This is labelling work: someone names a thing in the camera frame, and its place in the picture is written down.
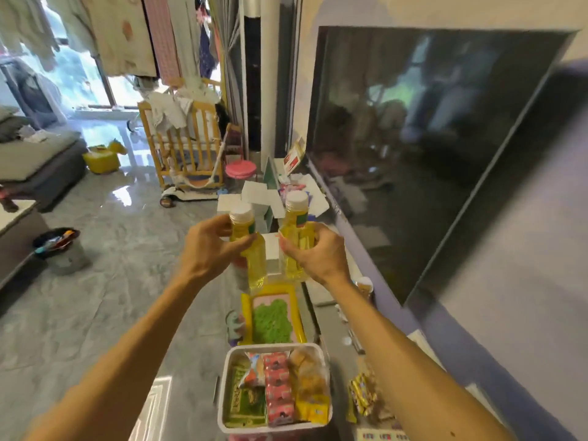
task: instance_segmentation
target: coffee table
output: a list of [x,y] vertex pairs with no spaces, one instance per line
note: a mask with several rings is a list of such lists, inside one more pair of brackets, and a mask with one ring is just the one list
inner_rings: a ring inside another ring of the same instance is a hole
[[0,208],[0,289],[32,257],[32,241],[49,230],[32,199],[17,199],[17,212]]

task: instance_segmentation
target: television screen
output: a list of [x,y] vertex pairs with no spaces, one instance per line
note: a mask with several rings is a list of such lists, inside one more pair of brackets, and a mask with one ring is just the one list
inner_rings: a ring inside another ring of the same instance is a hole
[[307,151],[401,303],[570,36],[319,29]]

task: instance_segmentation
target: trash bin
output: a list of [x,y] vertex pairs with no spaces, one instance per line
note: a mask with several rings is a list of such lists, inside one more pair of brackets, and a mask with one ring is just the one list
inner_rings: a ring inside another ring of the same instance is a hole
[[74,234],[70,243],[52,251],[44,251],[36,254],[40,259],[47,261],[49,269],[57,275],[71,274],[90,264],[90,260],[86,257],[82,244],[77,239],[80,235],[79,230],[73,228],[56,228],[41,234],[33,240],[33,247],[37,249],[43,247],[49,240],[55,237],[61,237],[68,230],[71,230]]

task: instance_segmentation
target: yellow tray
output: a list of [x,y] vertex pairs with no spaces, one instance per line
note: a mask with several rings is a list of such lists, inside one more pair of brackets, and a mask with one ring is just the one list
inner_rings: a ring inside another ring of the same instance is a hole
[[290,323],[292,324],[293,333],[296,337],[297,343],[306,343],[306,336],[304,334],[304,328],[300,321],[300,311],[298,311],[298,299],[296,298],[296,290],[294,285],[291,283],[274,283],[271,285],[265,285],[261,292],[250,296],[249,294],[241,294],[241,307],[243,311],[243,317],[245,318],[245,334],[243,340],[239,342],[239,345],[253,345],[253,302],[260,296],[283,296],[288,295],[289,306],[290,306]]

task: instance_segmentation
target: yellow liquid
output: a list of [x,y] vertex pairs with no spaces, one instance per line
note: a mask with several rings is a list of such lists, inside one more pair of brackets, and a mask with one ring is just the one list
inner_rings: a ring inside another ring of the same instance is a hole
[[[308,212],[286,212],[280,233],[299,249],[311,249],[315,245],[315,227],[306,221]],[[306,278],[304,269],[292,257],[281,253],[282,272],[290,281],[302,281]]]
[[[255,222],[252,221],[246,224],[233,223],[233,233],[231,234],[231,241],[246,237],[254,232]],[[247,259],[247,279],[249,281],[249,289],[253,293],[260,289],[263,283],[268,278],[268,268],[265,258],[265,239],[259,232],[255,232],[257,238],[250,248],[241,252],[241,255]]]

